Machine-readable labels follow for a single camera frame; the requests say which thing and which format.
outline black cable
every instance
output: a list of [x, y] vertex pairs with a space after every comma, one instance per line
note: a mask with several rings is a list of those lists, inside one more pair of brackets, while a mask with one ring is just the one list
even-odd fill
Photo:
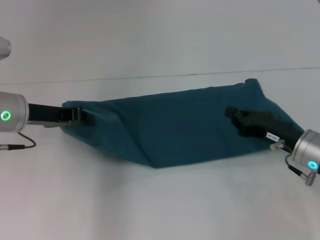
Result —
[[289, 147], [288, 145], [284, 145], [284, 146], [282, 147], [282, 149], [286, 149], [286, 150], [289, 151], [289, 155], [285, 156], [285, 163], [286, 163], [286, 164], [288, 165], [288, 167], [289, 167], [290, 164], [289, 164], [289, 162], [288, 162], [288, 158], [291, 157], [291, 155], [292, 155], [292, 149], [291, 149], [291, 147]]
[[21, 132], [18, 132], [18, 134], [19, 134], [21, 137], [24, 137], [25, 139], [28, 139], [30, 142], [33, 143], [33, 145], [31, 145], [31, 146], [25, 146], [25, 147], [24, 147], [25, 149], [32, 149], [32, 148], [34, 148], [35, 146], [37, 146], [36, 142], [35, 142], [34, 140], [32, 140], [30, 137], [22, 134]]
[[292, 172], [294, 172], [295, 174], [297, 174], [298, 176], [304, 176], [304, 177], [308, 177], [306, 174], [304, 174], [301, 170], [299, 170], [299, 169], [297, 169], [296, 167], [294, 167], [294, 166], [292, 166], [292, 165], [290, 165], [289, 164], [289, 162], [288, 162], [288, 158], [289, 157], [291, 157], [291, 155], [292, 155], [292, 149], [291, 149], [291, 147], [289, 147], [288, 145], [284, 145], [283, 147], [282, 147], [282, 149], [285, 149], [285, 150], [287, 150], [288, 152], [289, 152], [289, 155], [287, 155], [287, 156], [285, 156], [285, 163], [288, 165], [288, 168], [292, 171]]

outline white background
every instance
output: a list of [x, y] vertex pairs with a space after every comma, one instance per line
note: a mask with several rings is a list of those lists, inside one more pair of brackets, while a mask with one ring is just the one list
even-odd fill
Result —
[[[0, 35], [13, 52], [0, 90], [60, 106], [257, 78], [320, 132], [320, 69], [256, 71], [320, 67], [319, 21], [316, 0], [5, 0]], [[167, 76], [181, 74], [200, 75]], [[152, 169], [58, 128], [23, 133], [36, 148], [0, 152], [0, 239], [319, 239], [320, 178], [305, 186], [282, 151]], [[13, 133], [0, 141], [29, 144]]]
[[1, 0], [1, 83], [320, 67], [317, 0]]

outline green led ring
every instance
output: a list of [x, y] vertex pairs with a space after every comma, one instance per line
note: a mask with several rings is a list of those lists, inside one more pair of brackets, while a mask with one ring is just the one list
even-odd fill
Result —
[[10, 118], [11, 118], [11, 113], [9, 111], [3, 111], [1, 113], [2, 121], [8, 121]]

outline blue fabric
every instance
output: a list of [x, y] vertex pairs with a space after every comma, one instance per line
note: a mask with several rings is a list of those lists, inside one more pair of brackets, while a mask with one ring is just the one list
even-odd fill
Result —
[[270, 111], [280, 121], [302, 130], [278, 105], [268, 100], [256, 79], [231, 86], [108, 101], [68, 101], [95, 116], [95, 126], [62, 130], [109, 155], [154, 168], [179, 166], [245, 155], [269, 143], [242, 137], [225, 117], [228, 106]]

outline glowing green light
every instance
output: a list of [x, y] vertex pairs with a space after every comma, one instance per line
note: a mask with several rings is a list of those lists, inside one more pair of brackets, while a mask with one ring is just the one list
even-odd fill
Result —
[[3, 111], [1, 113], [2, 121], [8, 121], [11, 118], [11, 113], [9, 111]]
[[308, 165], [312, 169], [318, 169], [318, 164], [316, 164], [314, 161], [308, 162]]

